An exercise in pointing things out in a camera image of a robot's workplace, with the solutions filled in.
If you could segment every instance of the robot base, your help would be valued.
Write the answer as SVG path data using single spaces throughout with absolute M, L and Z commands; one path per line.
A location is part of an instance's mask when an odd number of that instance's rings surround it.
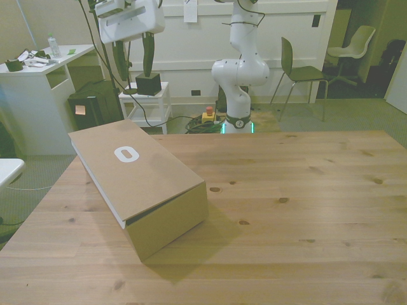
M 253 133 L 254 132 L 254 125 L 253 122 L 250 121 L 246 126 L 241 129 L 235 128 L 235 126 L 227 121 L 223 123 L 221 133 Z

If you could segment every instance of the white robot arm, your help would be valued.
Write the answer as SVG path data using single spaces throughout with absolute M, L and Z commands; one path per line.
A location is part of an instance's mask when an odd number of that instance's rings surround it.
M 156 0 L 104 0 L 95 5 L 103 43 L 132 41 L 143 33 L 164 31 L 163 9 Z
M 270 73 L 256 46 L 258 13 L 253 10 L 257 0 L 216 1 L 233 2 L 230 43 L 242 54 L 240 59 L 218 60 L 212 67 L 212 76 L 224 90 L 228 105 L 224 130 L 251 132 L 250 96 L 239 86 L 263 85 Z M 95 5 L 95 11 L 103 43 L 135 40 L 165 27 L 162 7 L 156 0 L 104 0 Z
M 230 43 L 242 56 L 240 59 L 222 59 L 212 67 L 212 76 L 226 95 L 228 112 L 225 133 L 249 133 L 250 96 L 239 86 L 259 86 L 267 82 L 270 69 L 257 51 L 257 4 L 250 0 L 222 0 L 233 2 Z

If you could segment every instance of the white logo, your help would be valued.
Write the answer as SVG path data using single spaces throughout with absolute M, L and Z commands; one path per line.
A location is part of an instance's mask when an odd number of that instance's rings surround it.
M 131 158 L 126 157 L 122 151 L 126 151 L 131 155 Z M 137 151 L 134 150 L 133 147 L 130 146 L 122 146 L 117 148 L 114 151 L 114 154 L 116 155 L 116 157 L 124 163 L 129 163 L 129 162 L 134 162 L 135 160 L 137 160 L 139 158 L 139 153 Z

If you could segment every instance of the cardboard box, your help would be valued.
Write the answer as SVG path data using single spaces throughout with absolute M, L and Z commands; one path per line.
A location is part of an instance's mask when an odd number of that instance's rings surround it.
M 131 120 L 69 136 L 140 260 L 208 216 L 205 181 Z

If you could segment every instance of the wood grain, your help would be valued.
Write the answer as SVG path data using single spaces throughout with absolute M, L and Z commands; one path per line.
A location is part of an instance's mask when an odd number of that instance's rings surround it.
M 79 159 L 0 251 L 0 304 L 405 304 L 407 151 L 384 132 L 156 135 L 209 218 L 142 264 Z

